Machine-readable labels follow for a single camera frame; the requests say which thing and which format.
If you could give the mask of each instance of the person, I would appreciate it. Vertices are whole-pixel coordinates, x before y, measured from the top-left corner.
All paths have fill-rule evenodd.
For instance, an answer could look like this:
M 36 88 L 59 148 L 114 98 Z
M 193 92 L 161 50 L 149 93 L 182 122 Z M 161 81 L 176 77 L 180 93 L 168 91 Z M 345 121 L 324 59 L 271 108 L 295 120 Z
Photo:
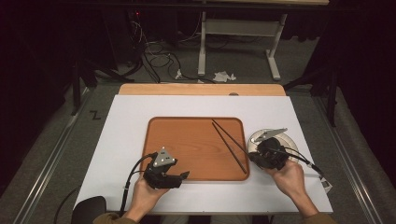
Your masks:
M 305 190 L 304 171 L 300 164 L 287 160 L 281 170 L 263 169 L 270 175 L 276 186 L 286 194 L 299 210 L 304 224 L 335 224 L 336 222 L 327 214 L 320 213 Z M 152 189 L 146 180 L 140 176 L 134 184 L 134 193 L 130 209 L 119 217 L 115 213 L 106 213 L 95 219 L 94 224 L 136 224 L 147 214 L 160 198 L 169 189 Z M 175 221 L 177 216 L 169 216 Z M 182 221 L 187 223 L 188 219 L 182 216 Z M 251 216 L 215 216 L 212 223 L 251 223 Z

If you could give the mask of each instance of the brown tray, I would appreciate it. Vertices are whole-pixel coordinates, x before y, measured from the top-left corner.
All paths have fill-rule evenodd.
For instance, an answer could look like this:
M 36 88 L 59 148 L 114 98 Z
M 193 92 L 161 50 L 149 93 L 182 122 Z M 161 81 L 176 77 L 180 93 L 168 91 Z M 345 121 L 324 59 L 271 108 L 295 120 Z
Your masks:
M 189 180 L 233 180 L 248 178 L 248 157 L 221 129 L 220 133 L 241 161 L 239 166 L 230 150 L 212 125 L 214 119 L 239 145 L 245 147 L 244 129 L 236 118 L 156 117 L 149 121 L 143 155 L 158 152 L 162 147 L 177 159 L 167 172 L 180 175 L 190 171 Z M 145 170 L 150 159 L 142 162 Z

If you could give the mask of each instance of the sleeve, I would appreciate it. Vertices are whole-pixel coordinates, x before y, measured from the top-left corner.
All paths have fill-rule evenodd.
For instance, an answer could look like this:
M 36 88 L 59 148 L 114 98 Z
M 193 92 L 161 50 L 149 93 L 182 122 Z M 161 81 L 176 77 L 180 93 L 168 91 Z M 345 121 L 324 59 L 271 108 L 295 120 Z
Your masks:
M 327 214 L 317 213 L 312 217 L 304 218 L 303 224 L 336 224 L 336 222 Z
M 115 213 L 105 213 L 97 217 L 93 221 L 93 224 L 138 224 L 138 223 L 126 217 L 119 217 L 119 215 Z

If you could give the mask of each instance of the chopsticks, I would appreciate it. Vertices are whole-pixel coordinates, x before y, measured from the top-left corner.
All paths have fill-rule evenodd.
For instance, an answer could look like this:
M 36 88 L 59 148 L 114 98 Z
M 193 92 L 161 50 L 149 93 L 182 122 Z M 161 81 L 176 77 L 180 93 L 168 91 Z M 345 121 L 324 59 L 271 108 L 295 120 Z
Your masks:
M 215 120 L 212 119 L 212 121 L 213 121 L 213 122 L 212 122 L 212 125 L 213 125 L 213 127 L 215 128 L 216 132 L 218 132 L 218 134 L 219 134 L 221 140 L 224 142 L 225 146 L 230 150 L 231 154 L 233 155 L 233 158 L 236 160 L 236 162 L 238 162 L 238 165 L 241 167 L 241 169 L 242 169 L 242 171 L 244 172 L 244 174 L 247 174 L 248 171 L 245 169 L 245 167 L 243 166 L 242 162 L 241 162 L 240 160 L 238 160 L 238 158 L 236 157 L 235 153 L 234 153 L 233 150 L 231 149 L 230 145 L 227 143 L 227 141 L 225 141 L 224 137 L 222 136 L 222 134 L 220 133 L 220 131 L 219 131 L 218 127 L 216 127 L 216 125 L 219 126 L 219 128 L 221 128 L 221 130 L 224 131 L 224 132 L 227 134 L 227 136 L 229 136 L 229 137 L 231 138 L 231 140 L 233 140 L 233 141 L 236 143 L 236 145 L 237 145 L 239 148 L 242 149 L 243 152 L 245 152 L 247 155 L 248 155 L 248 153 L 247 153 L 247 152 L 242 148 L 242 146 L 241 146 L 238 142 L 236 142 L 236 140 L 235 140 L 232 136 L 230 136 L 230 134 L 227 133 L 227 131 L 225 131 Z

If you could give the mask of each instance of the hand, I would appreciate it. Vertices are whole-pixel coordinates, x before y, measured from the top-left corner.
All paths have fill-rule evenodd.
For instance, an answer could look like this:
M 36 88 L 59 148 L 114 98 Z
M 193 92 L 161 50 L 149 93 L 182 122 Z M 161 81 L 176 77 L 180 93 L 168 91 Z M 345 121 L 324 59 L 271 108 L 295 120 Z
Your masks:
M 303 167 L 297 162 L 287 160 L 281 170 L 264 169 L 275 181 L 277 187 L 294 202 L 303 217 L 318 213 L 305 190 Z
M 139 222 L 147 214 L 160 198 L 169 189 L 153 189 L 141 175 L 134 183 L 134 194 L 131 208 L 123 215 L 129 219 Z

